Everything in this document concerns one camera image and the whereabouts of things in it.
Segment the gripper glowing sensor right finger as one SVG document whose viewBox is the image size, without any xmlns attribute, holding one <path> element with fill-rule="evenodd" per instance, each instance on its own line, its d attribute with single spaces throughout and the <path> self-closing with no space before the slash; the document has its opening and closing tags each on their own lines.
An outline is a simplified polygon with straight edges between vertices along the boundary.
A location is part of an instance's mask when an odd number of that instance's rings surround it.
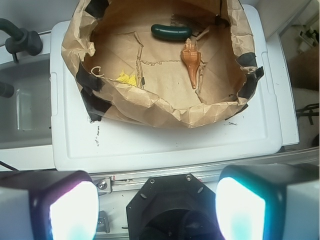
<svg viewBox="0 0 320 240">
<path fill-rule="evenodd" d="M 320 238 L 318 165 L 228 165 L 215 193 L 216 217 L 226 240 Z"/>
</svg>

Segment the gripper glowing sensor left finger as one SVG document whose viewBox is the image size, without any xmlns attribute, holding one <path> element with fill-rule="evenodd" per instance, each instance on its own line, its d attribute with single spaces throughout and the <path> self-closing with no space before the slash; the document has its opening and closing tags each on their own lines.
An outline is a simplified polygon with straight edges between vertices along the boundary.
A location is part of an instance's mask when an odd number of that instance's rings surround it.
<svg viewBox="0 0 320 240">
<path fill-rule="evenodd" d="M 99 196 L 82 170 L 0 173 L 2 240 L 92 240 Z"/>
</svg>

